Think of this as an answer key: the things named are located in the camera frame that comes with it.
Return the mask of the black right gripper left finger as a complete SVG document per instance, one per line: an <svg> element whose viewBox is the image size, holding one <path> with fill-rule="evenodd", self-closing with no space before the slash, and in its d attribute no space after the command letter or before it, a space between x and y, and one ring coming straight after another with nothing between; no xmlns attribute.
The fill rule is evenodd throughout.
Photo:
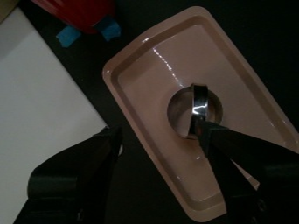
<svg viewBox="0 0 299 224"><path fill-rule="evenodd" d="M121 128L105 127L49 157L32 171L13 224L104 224L121 143Z"/></svg>

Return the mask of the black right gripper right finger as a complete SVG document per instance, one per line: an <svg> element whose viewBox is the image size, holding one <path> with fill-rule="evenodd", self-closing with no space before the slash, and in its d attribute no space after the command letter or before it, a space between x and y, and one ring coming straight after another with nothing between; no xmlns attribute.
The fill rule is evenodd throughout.
<svg viewBox="0 0 299 224"><path fill-rule="evenodd" d="M228 224L299 224L299 154L203 120L195 123L195 133Z"/></svg>

